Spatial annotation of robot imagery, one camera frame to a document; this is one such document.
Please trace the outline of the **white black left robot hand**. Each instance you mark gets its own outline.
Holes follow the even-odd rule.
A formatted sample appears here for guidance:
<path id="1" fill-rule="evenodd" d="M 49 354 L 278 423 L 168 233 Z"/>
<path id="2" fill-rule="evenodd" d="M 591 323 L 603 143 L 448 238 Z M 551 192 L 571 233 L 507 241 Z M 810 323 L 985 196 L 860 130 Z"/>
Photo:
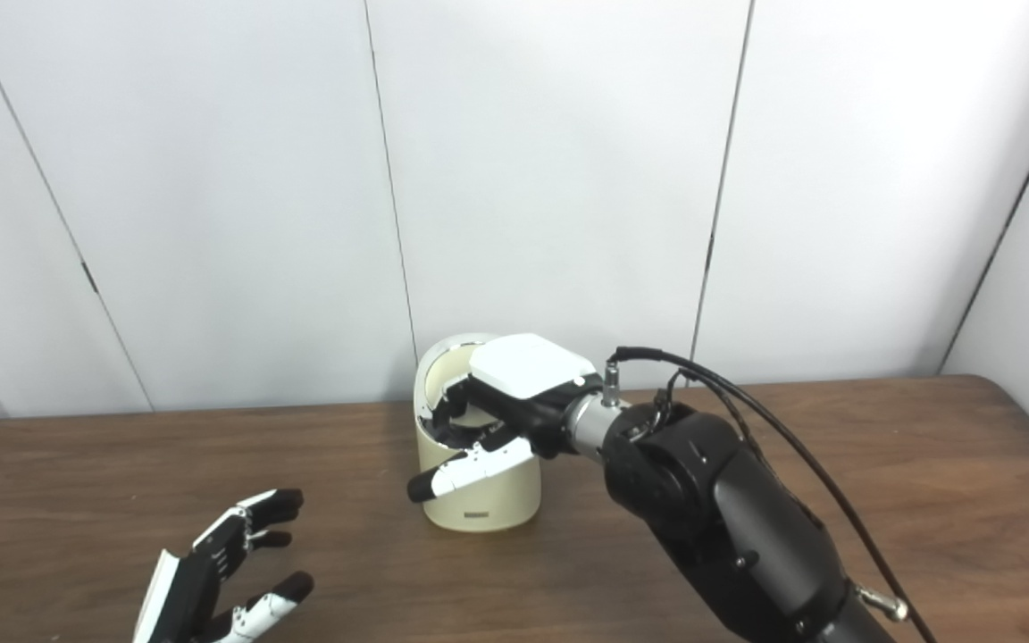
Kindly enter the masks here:
<path id="1" fill-rule="evenodd" d="M 273 526 L 301 513 L 301 489 L 270 489 L 238 501 L 196 537 L 187 553 L 161 550 L 138 612 L 135 642 L 256 642 L 301 606 L 314 577 L 291 573 L 272 590 L 216 612 L 226 581 L 257 549 L 290 545 Z"/>

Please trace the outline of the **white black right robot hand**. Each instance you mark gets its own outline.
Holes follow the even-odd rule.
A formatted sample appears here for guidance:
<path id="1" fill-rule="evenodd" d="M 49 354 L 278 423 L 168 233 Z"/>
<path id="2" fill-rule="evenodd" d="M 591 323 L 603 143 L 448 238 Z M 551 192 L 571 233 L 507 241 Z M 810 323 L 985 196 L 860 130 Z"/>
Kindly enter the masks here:
<path id="1" fill-rule="evenodd" d="M 406 486 L 426 504 L 513 471 L 535 457 L 582 455 L 604 464 L 624 406 L 616 369 L 532 333 L 445 341 L 417 373 L 418 427 L 453 455 Z"/>

